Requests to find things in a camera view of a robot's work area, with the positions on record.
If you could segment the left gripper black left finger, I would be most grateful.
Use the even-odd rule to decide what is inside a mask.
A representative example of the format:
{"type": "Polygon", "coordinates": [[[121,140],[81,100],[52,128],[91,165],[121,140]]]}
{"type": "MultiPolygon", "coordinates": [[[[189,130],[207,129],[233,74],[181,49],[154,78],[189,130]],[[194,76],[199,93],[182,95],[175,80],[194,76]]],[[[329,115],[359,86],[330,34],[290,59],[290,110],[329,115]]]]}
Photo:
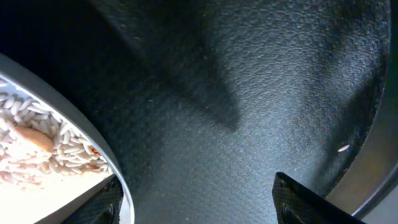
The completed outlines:
{"type": "Polygon", "coordinates": [[[62,224],[119,224],[123,197],[119,179],[109,176],[106,184],[62,224]]]}

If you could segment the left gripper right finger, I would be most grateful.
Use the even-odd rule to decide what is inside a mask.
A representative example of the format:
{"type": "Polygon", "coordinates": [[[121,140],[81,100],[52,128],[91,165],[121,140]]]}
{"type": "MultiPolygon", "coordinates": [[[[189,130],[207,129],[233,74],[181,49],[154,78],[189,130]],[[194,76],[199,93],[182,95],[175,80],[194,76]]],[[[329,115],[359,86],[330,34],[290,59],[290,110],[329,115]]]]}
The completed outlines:
{"type": "Polygon", "coordinates": [[[279,224],[364,224],[283,172],[275,174],[272,198],[279,224]]]}

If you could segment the grey plate with food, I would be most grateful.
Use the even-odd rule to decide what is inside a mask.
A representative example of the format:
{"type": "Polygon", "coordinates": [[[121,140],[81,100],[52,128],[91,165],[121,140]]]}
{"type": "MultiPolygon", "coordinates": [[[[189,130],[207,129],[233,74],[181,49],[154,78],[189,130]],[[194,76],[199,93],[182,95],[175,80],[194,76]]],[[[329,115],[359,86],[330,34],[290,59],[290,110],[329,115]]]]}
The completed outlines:
{"type": "Polygon", "coordinates": [[[114,152],[64,96],[1,57],[1,222],[62,223],[116,175],[119,223],[134,204],[114,152]]]}

